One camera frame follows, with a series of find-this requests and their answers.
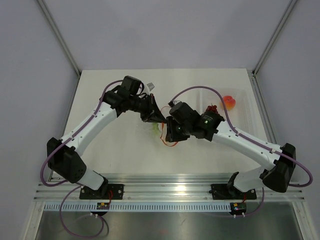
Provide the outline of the clear zip top bag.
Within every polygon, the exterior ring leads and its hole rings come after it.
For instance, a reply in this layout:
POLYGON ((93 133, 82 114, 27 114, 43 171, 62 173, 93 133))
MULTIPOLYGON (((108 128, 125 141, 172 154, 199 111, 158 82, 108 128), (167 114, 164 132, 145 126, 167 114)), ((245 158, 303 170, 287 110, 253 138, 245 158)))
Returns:
POLYGON ((150 124, 150 128, 149 128, 149 131, 150 131, 150 135, 157 141, 157 142, 160 142, 162 144, 164 144, 166 147, 175 147, 178 142, 168 142, 166 141, 166 133, 167 133, 167 125, 165 123, 159 123, 161 124, 161 134, 160 136, 155 136, 152 131, 151 131, 151 125, 152 123, 150 124))

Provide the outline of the red grape bunch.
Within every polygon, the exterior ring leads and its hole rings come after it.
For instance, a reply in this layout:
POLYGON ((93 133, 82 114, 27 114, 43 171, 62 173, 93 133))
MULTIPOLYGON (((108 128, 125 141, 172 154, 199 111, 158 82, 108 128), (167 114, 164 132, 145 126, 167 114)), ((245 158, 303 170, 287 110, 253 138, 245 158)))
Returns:
POLYGON ((213 112, 215 114, 218 114, 218 109, 217 109, 217 105, 209 105, 207 108, 206 108, 206 111, 209 111, 209 112, 213 112))

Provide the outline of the peach fruit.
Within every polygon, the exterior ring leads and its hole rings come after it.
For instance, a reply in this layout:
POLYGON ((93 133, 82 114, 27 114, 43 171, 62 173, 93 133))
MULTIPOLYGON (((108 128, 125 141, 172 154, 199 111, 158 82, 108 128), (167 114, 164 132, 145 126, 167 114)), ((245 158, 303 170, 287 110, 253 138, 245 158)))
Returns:
POLYGON ((227 111, 232 110, 236 106, 236 100, 231 95, 225 95, 222 99, 227 111))

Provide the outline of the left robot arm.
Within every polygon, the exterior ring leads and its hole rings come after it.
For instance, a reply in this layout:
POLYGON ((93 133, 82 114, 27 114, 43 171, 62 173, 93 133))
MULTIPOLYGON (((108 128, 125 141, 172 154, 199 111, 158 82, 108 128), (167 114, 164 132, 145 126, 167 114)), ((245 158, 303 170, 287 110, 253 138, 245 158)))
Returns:
POLYGON ((144 84, 129 75, 108 84, 91 114, 71 132, 47 142, 43 165, 63 177, 64 182, 87 187, 95 198, 103 199, 108 194, 109 181, 89 169, 81 156, 108 124, 127 111, 139 113, 145 123, 165 123, 152 94, 154 87, 153 83, 144 84))

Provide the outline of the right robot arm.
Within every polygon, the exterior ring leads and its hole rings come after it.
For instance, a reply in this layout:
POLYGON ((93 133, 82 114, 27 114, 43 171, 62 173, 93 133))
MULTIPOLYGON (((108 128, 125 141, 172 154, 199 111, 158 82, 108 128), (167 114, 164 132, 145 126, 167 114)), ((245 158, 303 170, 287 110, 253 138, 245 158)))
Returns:
POLYGON ((221 199, 240 199, 245 193, 267 187, 278 193, 288 189, 293 171, 296 149, 286 143, 283 146, 247 136, 221 116, 216 106, 209 106, 199 114, 187 103, 172 106, 166 118, 167 142, 182 142, 190 137, 205 139, 230 147, 254 160, 259 167, 247 172, 234 172, 227 184, 220 188, 221 199))

